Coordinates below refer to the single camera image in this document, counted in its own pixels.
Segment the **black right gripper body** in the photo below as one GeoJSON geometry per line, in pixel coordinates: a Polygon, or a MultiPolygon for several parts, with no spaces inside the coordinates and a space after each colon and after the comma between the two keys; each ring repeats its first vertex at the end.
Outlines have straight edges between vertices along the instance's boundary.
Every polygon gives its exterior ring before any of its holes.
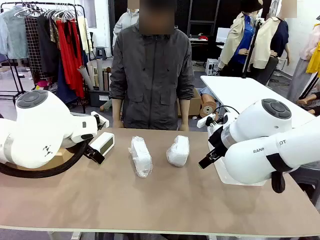
{"type": "Polygon", "coordinates": [[[213,147],[213,153],[218,157],[224,157],[228,148],[222,141],[223,126],[221,124],[216,126],[216,130],[209,137],[208,142],[213,147]]]}

